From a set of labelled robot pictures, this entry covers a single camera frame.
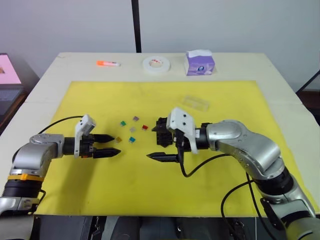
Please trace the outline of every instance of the small colored block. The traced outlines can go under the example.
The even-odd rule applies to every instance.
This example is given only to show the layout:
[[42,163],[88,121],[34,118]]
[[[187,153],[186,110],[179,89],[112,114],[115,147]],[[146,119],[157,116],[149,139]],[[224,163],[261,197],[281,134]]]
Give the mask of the small colored block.
[[131,136],[131,137],[129,138],[129,142],[130,142],[130,143],[133,144],[135,141],[136,141],[136,139],[135,139],[134,137]]
[[117,137],[115,138],[115,142],[116,142],[117,144],[120,143],[121,141],[122,141],[122,139],[121,139],[120,137],[117,136]]

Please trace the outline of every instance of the white table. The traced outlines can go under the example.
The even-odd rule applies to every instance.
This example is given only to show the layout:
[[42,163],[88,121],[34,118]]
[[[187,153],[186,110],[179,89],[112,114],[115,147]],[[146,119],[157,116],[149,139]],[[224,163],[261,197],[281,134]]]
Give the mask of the white table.
[[[152,55],[60,53],[0,136],[1,186],[7,180],[14,152],[50,123],[71,81],[255,80],[294,155],[306,187],[320,206],[320,128],[265,54],[214,53],[216,66],[209,76],[185,76],[182,53],[161,53],[170,60],[171,69],[164,75],[150,75],[144,72],[142,61]],[[121,67],[98,67],[97,60],[119,62]]]

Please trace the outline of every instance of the white tape roll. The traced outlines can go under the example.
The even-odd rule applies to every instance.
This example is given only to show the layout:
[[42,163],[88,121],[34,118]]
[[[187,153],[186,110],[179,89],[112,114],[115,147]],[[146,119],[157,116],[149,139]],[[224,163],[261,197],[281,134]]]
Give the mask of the white tape roll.
[[150,56],[143,60],[143,67],[150,73],[158,74],[168,72],[170,62],[163,56]]

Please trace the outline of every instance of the orange marker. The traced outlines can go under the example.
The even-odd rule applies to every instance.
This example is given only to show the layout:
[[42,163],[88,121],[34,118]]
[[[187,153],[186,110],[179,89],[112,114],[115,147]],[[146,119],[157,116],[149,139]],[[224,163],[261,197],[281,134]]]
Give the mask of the orange marker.
[[119,67],[120,63],[115,61],[96,61],[98,66]]

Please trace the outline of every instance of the white wall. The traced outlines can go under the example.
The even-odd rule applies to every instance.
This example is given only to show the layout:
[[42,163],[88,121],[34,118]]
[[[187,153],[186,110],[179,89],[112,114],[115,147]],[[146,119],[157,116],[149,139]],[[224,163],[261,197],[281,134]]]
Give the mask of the white wall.
[[263,52],[294,90],[319,70],[319,0],[140,0],[139,13],[142,52]]
[[22,81],[41,77],[59,52],[136,52],[131,1],[1,1],[0,53]]

